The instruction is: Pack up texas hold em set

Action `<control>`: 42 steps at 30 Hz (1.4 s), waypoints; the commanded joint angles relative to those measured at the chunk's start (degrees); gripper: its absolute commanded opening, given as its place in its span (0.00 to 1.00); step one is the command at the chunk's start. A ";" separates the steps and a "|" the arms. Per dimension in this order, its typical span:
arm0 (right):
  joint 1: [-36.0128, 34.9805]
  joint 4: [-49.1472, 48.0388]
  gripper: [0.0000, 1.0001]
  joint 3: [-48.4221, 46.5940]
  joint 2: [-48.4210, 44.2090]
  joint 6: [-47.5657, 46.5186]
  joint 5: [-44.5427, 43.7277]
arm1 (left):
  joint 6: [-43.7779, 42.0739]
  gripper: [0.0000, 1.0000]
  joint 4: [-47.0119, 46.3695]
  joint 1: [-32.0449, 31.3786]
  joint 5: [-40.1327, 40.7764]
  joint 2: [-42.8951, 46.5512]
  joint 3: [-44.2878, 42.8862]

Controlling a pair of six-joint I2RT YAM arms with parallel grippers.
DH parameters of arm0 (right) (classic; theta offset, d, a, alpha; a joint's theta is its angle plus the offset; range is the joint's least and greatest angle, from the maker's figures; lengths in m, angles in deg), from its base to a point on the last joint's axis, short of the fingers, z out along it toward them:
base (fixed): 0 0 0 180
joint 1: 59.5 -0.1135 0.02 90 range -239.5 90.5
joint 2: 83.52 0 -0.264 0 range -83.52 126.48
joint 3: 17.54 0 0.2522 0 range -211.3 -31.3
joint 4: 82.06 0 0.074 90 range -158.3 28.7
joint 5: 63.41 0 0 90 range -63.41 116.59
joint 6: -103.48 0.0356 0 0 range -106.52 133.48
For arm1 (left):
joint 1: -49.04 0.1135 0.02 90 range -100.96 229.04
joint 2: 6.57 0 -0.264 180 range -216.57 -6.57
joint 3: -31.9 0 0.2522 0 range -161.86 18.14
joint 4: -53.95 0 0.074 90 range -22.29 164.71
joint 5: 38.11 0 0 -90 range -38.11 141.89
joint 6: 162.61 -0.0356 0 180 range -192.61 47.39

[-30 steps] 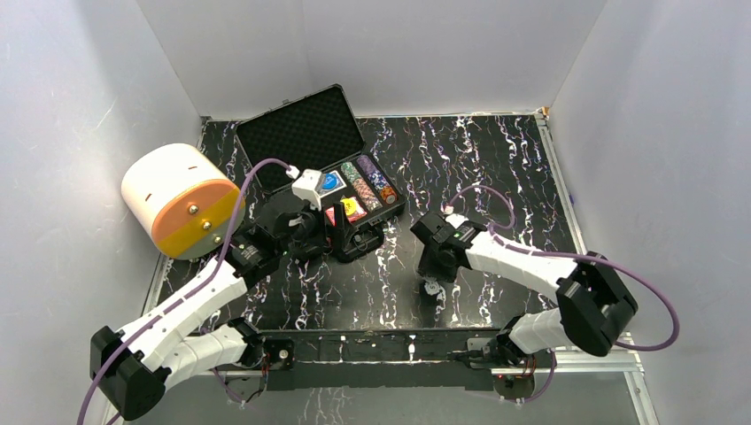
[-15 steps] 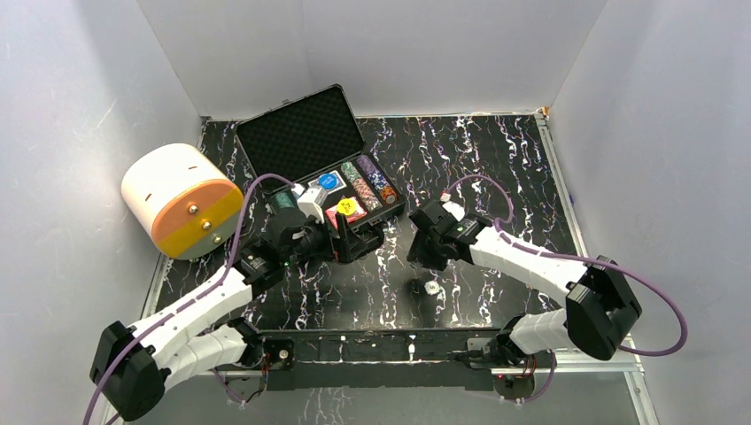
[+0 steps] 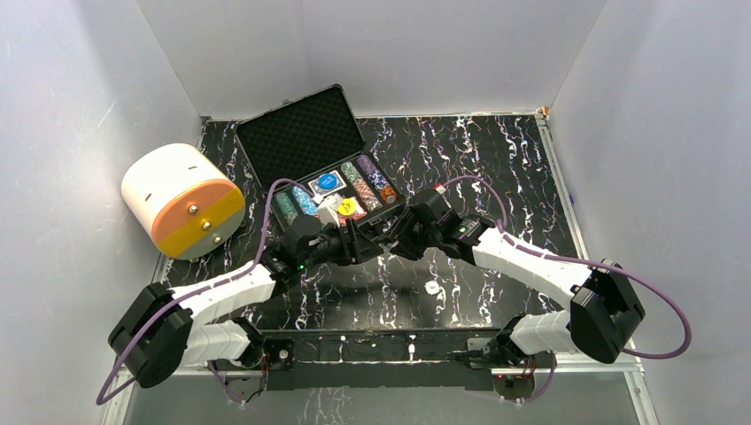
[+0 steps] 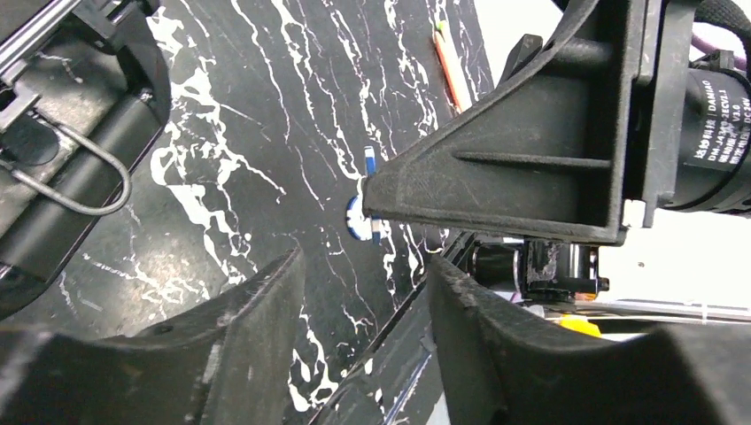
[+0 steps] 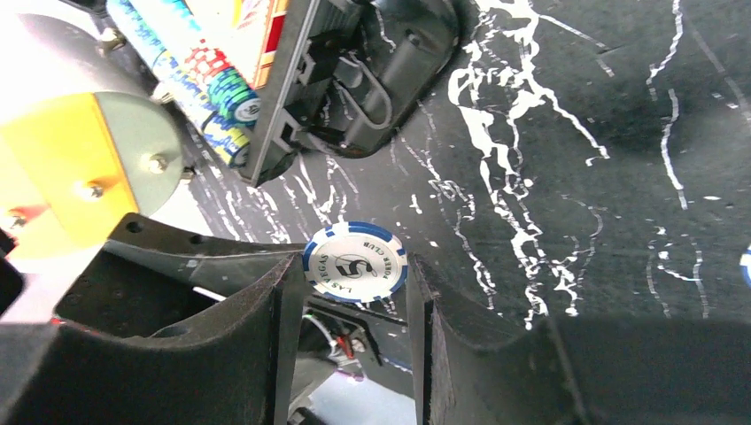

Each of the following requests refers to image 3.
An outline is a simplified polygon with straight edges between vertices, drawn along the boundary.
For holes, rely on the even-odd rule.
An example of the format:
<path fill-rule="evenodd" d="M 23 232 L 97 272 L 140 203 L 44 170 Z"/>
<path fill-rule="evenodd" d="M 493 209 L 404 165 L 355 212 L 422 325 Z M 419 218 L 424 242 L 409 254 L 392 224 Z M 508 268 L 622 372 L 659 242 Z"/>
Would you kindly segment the red card deck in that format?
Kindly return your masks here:
<path fill-rule="evenodd" d="M 359 207 L 358 208 L 358 212 L 355 215 L 353 215 L 353 216 L 343 216 L 343 215 L 337 213 L 337 215 L 338 215 L 338 221 L 339 221 L 339 223 L 341 225 L 345 225 L 348 220 L 359 220 L 360 218 L 363 218 L 363 217 L 365 217 L 367 215 L 367 211 L 360 204 L 360 202 L 358 201 L 358 199 L 356 197 L 352 197 L 352 198 L 354 198 L 357 201 L 357 203 L 358 203 L 358 207 Z"/>

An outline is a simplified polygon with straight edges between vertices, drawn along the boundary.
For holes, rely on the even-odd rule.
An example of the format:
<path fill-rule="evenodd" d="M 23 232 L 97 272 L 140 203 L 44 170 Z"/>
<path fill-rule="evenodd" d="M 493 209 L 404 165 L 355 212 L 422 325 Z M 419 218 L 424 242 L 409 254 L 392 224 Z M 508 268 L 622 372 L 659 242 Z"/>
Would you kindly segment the yellow round button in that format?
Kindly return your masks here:
<path fill-rule="evenodd" d="M 339 207 L 337 212 L 343 216 L 353 216 L 358 212 L 358 203 L 354 198 L 345 198 Z"/>

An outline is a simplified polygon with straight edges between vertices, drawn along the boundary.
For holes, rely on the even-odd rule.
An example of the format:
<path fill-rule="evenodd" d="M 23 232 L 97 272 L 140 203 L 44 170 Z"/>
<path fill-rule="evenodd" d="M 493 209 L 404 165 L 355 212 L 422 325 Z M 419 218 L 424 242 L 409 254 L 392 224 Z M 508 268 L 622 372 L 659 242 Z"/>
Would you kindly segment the white poker chip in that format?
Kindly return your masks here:
<path fill-rule="evenodd" d="M 442 287 L 436 281 L 428 281 L 424 283 L 425 293 L 429 296 L 436 296 L 442 290 Z"/>

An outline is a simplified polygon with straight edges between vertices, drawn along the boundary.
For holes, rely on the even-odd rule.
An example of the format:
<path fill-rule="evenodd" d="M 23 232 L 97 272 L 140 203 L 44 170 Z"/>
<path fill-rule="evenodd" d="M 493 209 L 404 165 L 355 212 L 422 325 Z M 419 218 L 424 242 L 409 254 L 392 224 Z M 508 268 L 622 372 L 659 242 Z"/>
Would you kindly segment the blue small blind button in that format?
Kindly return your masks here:
<path fill-rule="evenodd" d="M 327 173 L 321 175 L 317 182 L 322 190 L 333 190 L 338 186 L 339 178 L 333 173 Z"/>

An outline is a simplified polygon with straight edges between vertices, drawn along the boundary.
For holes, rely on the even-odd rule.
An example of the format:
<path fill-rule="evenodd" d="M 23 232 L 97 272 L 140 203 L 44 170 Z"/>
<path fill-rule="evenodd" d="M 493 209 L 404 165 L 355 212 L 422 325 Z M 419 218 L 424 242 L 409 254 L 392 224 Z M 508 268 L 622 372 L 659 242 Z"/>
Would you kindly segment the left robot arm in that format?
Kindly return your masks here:
<path fill-rule="evenodd" d="M 226 314 L 261 304 L 297 285 L 309 267 L 350 266 L 383 253 L 376 237 L 354 220 L 324 224 L 298 216 L 256 259 L 233 272 L 174 289 L 152 283 L 136 296 L 115 325 L 108 343 L 143 388 L 164 382 L 179 367 L 226 359 L 254 368 L 264 358 L 261 335 Z"/>

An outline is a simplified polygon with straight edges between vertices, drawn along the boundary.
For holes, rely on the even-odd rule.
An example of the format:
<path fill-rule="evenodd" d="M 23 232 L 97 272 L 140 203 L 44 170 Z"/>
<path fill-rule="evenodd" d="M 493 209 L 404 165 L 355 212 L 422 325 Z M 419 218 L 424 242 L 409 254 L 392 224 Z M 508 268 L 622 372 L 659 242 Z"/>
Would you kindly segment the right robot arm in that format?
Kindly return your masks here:
<path fill-rule="evenodd" d="M 390 253 L 411 260 L 437 248 L 521 282 L 560 306 L 553 313 L 515 316 L 483 347 L 468 349 L 467 362 L 519 367 L 541 352 L 572 352 L 612 364 L 646 316 L 616 263 L 560 260 L 491 220 L 460 216 L 436 189 L 420 193 L 383 240 Z"/>

